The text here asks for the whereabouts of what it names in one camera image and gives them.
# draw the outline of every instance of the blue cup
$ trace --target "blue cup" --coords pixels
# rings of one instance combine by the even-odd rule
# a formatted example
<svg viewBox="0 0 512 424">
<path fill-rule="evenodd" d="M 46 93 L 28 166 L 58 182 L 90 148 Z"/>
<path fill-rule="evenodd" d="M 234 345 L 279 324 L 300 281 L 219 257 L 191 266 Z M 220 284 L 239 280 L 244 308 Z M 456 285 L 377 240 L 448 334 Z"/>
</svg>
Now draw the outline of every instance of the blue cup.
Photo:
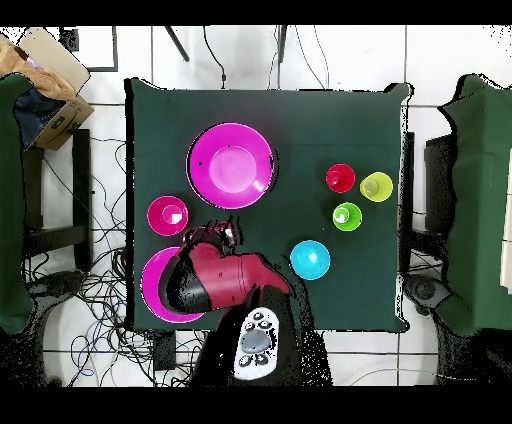
<svg viewBox="0 0 512 424">
<path fill-rule="evenodd" d="M 323 277 L 331 265 L 329 251 L 314 240 L 305 240 L 297 244 L 290 254 L 295 273 L 304 280 L 317 280 Z"/>
</svg>

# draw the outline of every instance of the magenta bowl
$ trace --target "magenta bowl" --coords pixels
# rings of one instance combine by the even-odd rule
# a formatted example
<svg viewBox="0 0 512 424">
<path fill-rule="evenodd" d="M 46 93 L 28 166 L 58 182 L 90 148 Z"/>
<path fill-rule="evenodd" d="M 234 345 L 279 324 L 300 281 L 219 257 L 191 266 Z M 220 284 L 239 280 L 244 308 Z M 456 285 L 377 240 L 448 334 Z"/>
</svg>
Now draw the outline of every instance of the magenta bowl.
<svg viewBox="0 0 512 424">
<path fill-rule="evenodd" d="M 165 265 L 178 250 L 179 247 L 168 247 L 153 255 L 142 271 L 140 291 L 144 303 L 158 318 L 172 323 L 187 323 L 201 318 L 203 314 L 179 314 L 170 311 L 162 304 L 158 296 L 158 285 Z"/>
<path fill-rule="evenodd" d="M 203 131 L 187 155 L 194 192 L 223 209 L 252 205 L 268 190 L 274 174 L 272 149 L 247 125 L 218 124 Z"/>
<path fill-rule="evenodd" d="M 188 210 L 174 196 L 160 196 L 148 208 L 148 224 L 161 236 L 173 236 L 183 231 L 188 222 Z"/>
</svg>

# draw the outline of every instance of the metal pole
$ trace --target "metal pole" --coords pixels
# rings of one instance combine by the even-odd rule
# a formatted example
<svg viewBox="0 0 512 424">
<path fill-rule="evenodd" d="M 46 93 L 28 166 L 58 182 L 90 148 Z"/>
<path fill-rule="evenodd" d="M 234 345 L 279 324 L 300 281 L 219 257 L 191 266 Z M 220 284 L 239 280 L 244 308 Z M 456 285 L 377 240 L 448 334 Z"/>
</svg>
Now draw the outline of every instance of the metal pole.
<svg viewBox="0 0 512 424">
<path fill-rule="evenodd" d="M 279 43 L 277 50 L 279 51 L 277 59 L 278 63 L 283 63 L 284 59 L 284 45 L 286 43 L 286 30 L 288 28 L 288 25 L 281 25 L 279 27 Z"/>
<path fill-rule="evenodd" d="M 185 51 L 185 49 L 183 48 L 183 46 L 181 45 L 180 43 L 180 40 L 178 40 L 178 37 L 176 37 L 176 34 L 174 33 L 174 31 L 172 30 L 172 28 L 170 26 L 166 26 L 164 27 L 167 32 L 169 33 L 172 41 L 174 42 L 174 45 L 176 46 L 176 48 L 178 49 L 178 51 L 180 52 L 181 54 L 181 57 L 183 58 L 183 60 L 185 62 L 188 62 L 190 59 L 187 55 L 187 52 Z"/>
</svg>

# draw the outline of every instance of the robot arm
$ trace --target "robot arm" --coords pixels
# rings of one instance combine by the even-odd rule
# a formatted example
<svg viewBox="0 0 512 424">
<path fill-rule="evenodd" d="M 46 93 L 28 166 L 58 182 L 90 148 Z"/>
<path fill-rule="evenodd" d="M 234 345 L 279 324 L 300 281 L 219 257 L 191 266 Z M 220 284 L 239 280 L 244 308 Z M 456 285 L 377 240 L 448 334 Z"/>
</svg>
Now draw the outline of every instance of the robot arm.
<svg viewBox="0 0 512 424">
<path fill-rule="evenodd" d="M 229 220 L 186 235 L 186 244 L 168 265 L 172 272 L 163 274 L 169 278 L 166 297 L 173 309 L 202 313 L 241 305 L 251 290 L 265 286 L 290 292 L 286 280 L 262 255 L 226 254 L 238 243 L 239 234 Z"/>
</svg>

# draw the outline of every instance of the magenta cup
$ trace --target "magenta cup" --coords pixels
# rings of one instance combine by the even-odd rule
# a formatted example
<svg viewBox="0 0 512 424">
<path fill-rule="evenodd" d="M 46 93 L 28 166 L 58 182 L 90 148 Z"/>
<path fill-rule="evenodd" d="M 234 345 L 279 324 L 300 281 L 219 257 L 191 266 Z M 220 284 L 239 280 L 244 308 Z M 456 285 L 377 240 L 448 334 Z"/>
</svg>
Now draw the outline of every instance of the magenta cup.
<svg viewBox="0 0 512 424">
<path fill-rule="evenodd" d="M 173 236 L 181 232 L 188 221 L 188 210 L 180 199 L 174 196 L 161 196 L 148 208 L 148 224 L 161 236 Z"/>
</svg>

